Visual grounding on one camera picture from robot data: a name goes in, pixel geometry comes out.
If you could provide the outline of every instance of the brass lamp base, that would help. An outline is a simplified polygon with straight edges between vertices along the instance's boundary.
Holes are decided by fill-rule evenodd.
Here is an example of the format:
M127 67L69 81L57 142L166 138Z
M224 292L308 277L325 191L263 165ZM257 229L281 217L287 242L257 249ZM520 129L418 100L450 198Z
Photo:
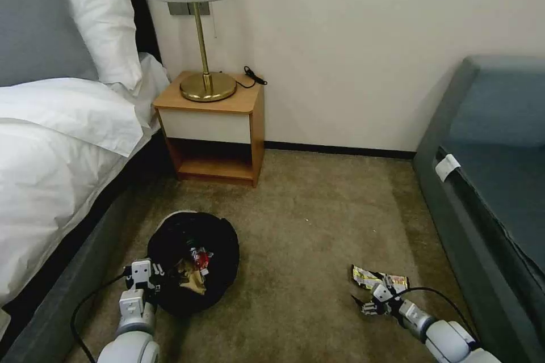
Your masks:
M236 90L237 82L224 73L193 74L180 83L182 96L196 102L225 99Z

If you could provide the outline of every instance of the white duvet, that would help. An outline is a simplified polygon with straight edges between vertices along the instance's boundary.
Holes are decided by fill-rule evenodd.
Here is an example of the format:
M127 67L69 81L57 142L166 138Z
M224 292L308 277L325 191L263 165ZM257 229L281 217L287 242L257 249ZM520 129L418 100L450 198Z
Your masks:
M59 78L0 88L0 307L145 137L135 106L101 83Z

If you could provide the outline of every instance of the gray sofa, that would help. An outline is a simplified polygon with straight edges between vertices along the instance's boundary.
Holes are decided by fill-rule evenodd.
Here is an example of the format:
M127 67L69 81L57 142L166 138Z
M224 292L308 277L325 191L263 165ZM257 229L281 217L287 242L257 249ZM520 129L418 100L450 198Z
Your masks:
M466 58L414 168L485 347L545 361L545 60Z

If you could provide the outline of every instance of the white wall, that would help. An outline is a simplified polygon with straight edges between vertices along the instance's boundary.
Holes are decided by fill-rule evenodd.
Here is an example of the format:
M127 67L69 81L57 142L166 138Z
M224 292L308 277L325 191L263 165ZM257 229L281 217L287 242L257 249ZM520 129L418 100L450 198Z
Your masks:
M169 72L198 69L193 20L151 8ZM210 66L266 76L273 141L414 150L465 55L545 56L543 0L227 0L213 10Z

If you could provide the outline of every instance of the gray pillow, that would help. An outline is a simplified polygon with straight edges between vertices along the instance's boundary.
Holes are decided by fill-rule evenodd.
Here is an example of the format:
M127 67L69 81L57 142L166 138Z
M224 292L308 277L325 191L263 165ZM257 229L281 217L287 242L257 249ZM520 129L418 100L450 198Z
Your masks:
M0 86L47 78L98 80L68 0L0 0Z

